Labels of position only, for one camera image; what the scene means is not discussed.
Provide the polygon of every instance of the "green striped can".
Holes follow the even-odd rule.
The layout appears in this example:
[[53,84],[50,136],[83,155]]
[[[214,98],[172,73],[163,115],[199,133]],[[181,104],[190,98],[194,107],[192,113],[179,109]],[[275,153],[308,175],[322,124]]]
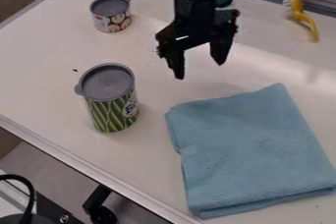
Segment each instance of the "green striped can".
[[87,103],[95,128],[103,133],[129,128],[138,118],[135,77],[121,64],[102,64],[86,71],[75,87]]

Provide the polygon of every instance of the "black cable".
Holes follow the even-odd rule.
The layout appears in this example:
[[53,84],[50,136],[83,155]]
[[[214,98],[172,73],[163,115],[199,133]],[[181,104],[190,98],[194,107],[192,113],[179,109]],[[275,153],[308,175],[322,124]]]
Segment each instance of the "black cable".
[[34,204],[34,196],[35,196],[35,189],[33,188],[32,183],[19,175],[15,175],[15,174],[5,174],[5,175],[0,175],[0,181],[5,181],[5,180],[15,180],[15,181],[19,181],[23,184],[25,184],[25,186],[27,186],[28,190],[29,190],[29,203],[28,206],[26,208],[26,211],[23,215],[23,217],[21,218],[19,224],[29,224],[30,220],[31,220],[31,212],[32,212],[32,208],[33,208],[33,204]]

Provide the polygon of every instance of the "floor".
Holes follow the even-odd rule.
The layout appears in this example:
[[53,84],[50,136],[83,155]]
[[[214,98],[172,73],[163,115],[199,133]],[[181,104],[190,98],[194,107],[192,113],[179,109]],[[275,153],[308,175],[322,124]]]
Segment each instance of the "floor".
[[[72,212],[83,223],[91,223],[82,204],[98,184],[83,174],[25,142],[0,160],[0,170],[28,178],[44,196]],[[120,224],[168,224],[116,194],[111,194],[104,205],[113,210]]]

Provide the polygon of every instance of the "tin can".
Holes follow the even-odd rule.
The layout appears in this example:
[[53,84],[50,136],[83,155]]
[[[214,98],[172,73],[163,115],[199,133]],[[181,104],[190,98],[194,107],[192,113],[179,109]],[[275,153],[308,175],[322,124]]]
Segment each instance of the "tin can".
[[89,9],[95,27],[104,32],[115,32],[127,28],[131,22],[131,0],[95,0]]
[[124,65],[102,64],[89,69],[75,86],[75,93],[85,98],[100,132],[125,130],[138,118],[135,76]]

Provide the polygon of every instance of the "blue towel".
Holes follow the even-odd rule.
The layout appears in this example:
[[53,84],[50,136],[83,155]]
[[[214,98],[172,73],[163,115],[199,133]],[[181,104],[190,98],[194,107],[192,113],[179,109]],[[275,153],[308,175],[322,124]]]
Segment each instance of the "blue towel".
[[202,219],[331,193],[336,173],[282,84],[166,114],[190,211]]

